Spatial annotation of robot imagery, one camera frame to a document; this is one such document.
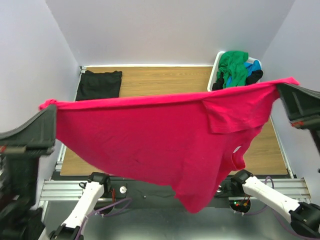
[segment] red t-shirt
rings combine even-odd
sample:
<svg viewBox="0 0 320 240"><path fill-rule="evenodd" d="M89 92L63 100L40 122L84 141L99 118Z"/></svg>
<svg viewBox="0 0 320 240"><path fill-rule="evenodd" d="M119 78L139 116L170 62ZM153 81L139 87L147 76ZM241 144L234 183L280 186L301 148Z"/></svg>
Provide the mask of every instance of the red t-shirt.
<svg viewBox="0 0 320 240"><path fill-rule="evenodd" d="M292 77L213 92L123 97L57 106L56 138L106 173L170 185L185 208L206 207Z"/></svg>

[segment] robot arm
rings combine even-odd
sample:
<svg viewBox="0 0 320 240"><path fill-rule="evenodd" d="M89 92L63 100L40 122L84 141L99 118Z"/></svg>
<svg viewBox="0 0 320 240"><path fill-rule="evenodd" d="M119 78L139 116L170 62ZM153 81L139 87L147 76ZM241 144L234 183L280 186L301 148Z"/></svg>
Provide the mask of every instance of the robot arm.
<svg viewBox="0 0 320 240"><path fill-rule="evenodd" d="M287 220L299 235L320 238L320 207L313 203L299 202L262 183L251 172L241 170L231 178L235 195L255 197Z"/></svg>

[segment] wooden floor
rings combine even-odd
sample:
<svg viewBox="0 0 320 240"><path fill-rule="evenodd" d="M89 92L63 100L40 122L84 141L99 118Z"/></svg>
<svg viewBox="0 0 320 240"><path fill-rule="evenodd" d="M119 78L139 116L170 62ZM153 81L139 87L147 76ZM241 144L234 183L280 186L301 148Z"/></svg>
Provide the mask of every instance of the wooden floor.
<svg viewBox="0 0 320 240"><path fill-rule="evenodd" d="M205 92L211 67L88 67L94 73L122 71L120 97ZM287 170L271 121L244 155L246 169L255 175L286 175ZM62 176L101 172L67 149Z"/></svg>

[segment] laundry basket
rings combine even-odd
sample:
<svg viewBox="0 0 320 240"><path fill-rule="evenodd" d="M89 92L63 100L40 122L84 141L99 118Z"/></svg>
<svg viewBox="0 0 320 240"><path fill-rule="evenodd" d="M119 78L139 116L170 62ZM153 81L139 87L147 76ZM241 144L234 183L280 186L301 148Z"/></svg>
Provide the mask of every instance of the laundry basket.
<svg viewBox="0 0 320 240"><path fill-rule="evenodd" d="M215 58L215 60L214 60L214 64L213 64L213 67L212 67L212 71L211 71L211 75L210 75L208 87L207 87L208 92L211 92L211 91L212 91L212 86L213 86L214 83L217 81L217 72L218 72L218 70L219 70L219 61L220 61L220 58L221 58L222 54L224 54L224 53L225 53L225 51L220 51L220 52L218 52L218 54L216 55L216 58ZM249 57L246 62L247 62L247 63L250 63L250 64L253 64L255 60L258 60L258 59Z"/></svg>

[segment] purple cable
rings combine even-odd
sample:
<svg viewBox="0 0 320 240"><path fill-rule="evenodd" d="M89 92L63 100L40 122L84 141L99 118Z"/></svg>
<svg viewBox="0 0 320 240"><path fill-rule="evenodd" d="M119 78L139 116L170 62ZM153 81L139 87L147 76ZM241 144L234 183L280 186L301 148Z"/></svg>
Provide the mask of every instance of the purple cable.
<svg viewBox="0 0 320 240"><path fill-rule="evenodd" d="M112 208L112 207L114 207L114 206L116 206L116 205L118 205L118 204L121 204L121 203L125 202L125 201L128 201L128 203L127 203L124 207L122 207L120 210L118 210L118 211L116 211L116 212L108 213L108 214L105 214L105 215L102 215L102 214L99 213L100 211L103 211L103 210ZM125 210L125 209L129 206L129 204L130 204L131 202L132 202L132 198L130 198L130 197L124 198L124 199L121 199L120 201L116 201L116 202L114 202L114 203L112 203L112 204L110 204L110 205L108 205L108 206L104 206L104 207L102 207L102 208L100 208L100 209L98 209L98 210L95 210L95 211L92 211L91 213L89 213L89 214L86 216L86 219L82 222L82 224L81 224L81 226L80 226L80 229L79 229L79 231L78 231L78 233L77 233L77 235L76 235L76 237L75 237L75 240L78 240L78 239L79 239L80 234L81 234L81 231L82 231L82 229L84 228L85 223L88 221L88 219L89 219L92 215L99 214L100 216L103 216L103 217L111 217L111 216L114 216L114 215L117 215L117 214L121 213L123 210Z"/></svg>

